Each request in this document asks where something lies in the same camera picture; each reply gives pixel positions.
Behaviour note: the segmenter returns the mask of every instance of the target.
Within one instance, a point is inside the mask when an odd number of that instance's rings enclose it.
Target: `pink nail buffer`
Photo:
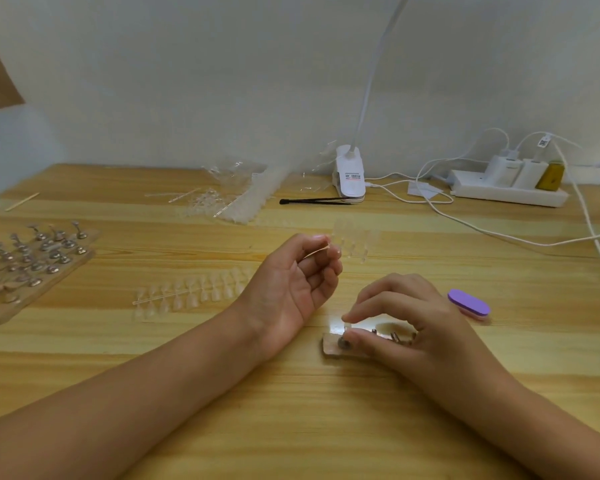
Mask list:
[[[451,290],[447,297],[449,298],[449,301],[455,305],[460,306],[479,317],[485,317],[491,313],[491,309],[485,302],[462,290]]]

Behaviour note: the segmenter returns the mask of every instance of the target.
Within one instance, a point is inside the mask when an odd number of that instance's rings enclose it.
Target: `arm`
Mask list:
[[[335,290],[325,236],[273,252],[224,312],[167,344],[0,418],[0,479],[119,476],[280,351]]]
[[[391,274],[362,290],[342,319],[382,313],[408,321],[415,338],[398,345],[354,328],[344,338],[542,478],[600,480],[600,434],[522,386],[430,282]]]

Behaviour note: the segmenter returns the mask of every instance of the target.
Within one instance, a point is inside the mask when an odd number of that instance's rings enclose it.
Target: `hand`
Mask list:
[[[296,234],[264,259],[235,302],[256,329],[264,360],[280,352],[331,297],[341,255],[326,235]]]
[[[360,291],[342,317],[358,323],[389,314],[416,330],[409,344],[396,344],[359,328],[344,333],[354,348],[400,372],[462,420],[480,398],[492,397],[513,377],[497,361],[458,307],[417,274],[389,274]]]

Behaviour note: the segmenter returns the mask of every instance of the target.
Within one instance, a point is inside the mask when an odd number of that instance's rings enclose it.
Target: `forearm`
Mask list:
[[[226,310],[167,344],[0,418],[0,478],[115,478],[261,362]]]
[[[513,379],[463,420],[544,479],[600,480],[600,433]]]

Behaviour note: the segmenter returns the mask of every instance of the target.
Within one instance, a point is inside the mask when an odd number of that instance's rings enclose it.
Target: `black tweezers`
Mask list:
[[[352,205],[351,202],[334,202],[334,200],[343,200],[344,197],[318,197],[318,198],[281,198],[280,205],[288,203],[314,203],[318,205]]]

